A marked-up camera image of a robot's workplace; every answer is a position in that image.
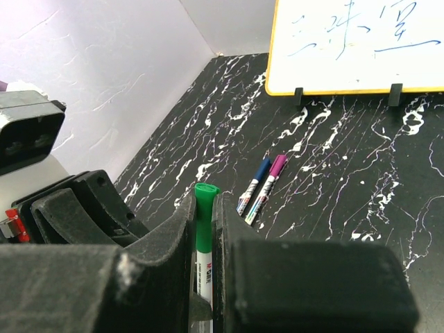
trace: black marble table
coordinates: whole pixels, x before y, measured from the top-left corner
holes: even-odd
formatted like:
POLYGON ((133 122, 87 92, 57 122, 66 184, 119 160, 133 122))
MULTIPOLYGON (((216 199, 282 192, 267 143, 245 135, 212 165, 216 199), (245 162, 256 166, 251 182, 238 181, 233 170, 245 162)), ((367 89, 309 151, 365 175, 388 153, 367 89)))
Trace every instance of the black marble table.
POLYGON ((267 55, 208 64, 117 181, 149 228, 196 182, 234 202, 265 155, 289 161, 254 228, 272 239, 389 246, 422 313, 444 332, 444 96, 336 96, 298 110, 264 91, 267 55))

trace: pink marker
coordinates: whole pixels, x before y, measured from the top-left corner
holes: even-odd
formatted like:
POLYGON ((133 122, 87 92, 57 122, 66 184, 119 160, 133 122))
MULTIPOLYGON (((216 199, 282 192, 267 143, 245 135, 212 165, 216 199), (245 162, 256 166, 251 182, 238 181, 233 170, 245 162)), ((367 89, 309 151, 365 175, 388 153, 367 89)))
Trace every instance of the pink marker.
POLYGON ((270 193, 271 187, 273 186, 275 181, 279 178, 279 175, 282 172, 286 161, 287 157, 285 155, 278 155, 276 157, 273 165, 271 166, 270 175, 266 179, 266 182, 264 186, 261 188, 261 191, 259 192, 259 195, 257 196, 255 203, 253 203, 253 206, 251 207, 249 213, 245 218, 245 222, 248 223, 249 225, 253 224, 253 221, 255 220, 257 213, 261 209, 262 205, 266 200, 266 197, 270 193))

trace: white panel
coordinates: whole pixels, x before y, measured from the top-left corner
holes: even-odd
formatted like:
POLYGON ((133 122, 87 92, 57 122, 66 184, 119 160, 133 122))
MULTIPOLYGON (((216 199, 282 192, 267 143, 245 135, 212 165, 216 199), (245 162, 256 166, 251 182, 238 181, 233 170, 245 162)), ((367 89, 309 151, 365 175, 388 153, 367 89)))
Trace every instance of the white panel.
POLYGON ((178 0, 0 2, 0 80, 67 103, 70 173, 115 180, 212 56, 178 0))
POLYGON ((267 91, 443 91, 443 23, 435 0, 279 0, 267 91))
POLYGON ((270 47, 275 0, 181 0, 215 53, 264 53, 270 47))

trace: white wall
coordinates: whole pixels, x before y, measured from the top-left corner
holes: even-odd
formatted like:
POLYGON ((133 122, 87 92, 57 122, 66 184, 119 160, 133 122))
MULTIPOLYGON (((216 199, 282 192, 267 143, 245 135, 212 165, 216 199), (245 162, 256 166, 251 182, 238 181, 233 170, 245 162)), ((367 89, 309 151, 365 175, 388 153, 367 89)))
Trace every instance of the white wall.
POLYGON ((0 80, 67 103, 70 173, 115 180, 212 56, 179 0, 0 0, 0 80))
POLYGON ((270 47, 275 0, 181 0, 213 52, 264 53, 270 47))

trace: whiteboard yellow frame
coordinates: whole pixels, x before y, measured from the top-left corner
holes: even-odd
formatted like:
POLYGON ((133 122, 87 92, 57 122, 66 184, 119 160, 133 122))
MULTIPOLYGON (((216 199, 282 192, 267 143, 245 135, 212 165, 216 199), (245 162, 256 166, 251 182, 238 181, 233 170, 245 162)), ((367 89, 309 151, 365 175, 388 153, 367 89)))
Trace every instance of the whiteboard yellow frame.
MULTIPOLYGON (((271 58, 273 57, 273 42, 275 38, 275 27, 278 16, 279 0, 276 0, 275 14, 273 18, 273 27, 271 29, 270 51, 268 53, 268 64, 266 67, 265 91, 270 96, 293 96, 292 92, 272 92, 268 88, 268 77, 271 70, 271 58)), ((361 89, 361 90, 328 90, 328 91, 305 91, 304 95, 349 95, 349 94, 388 94, 390 88, 387 89, 361 89)), ((444 92, 444 87, 418 87, 418 88, 402 88, 402 92, 444 92)))

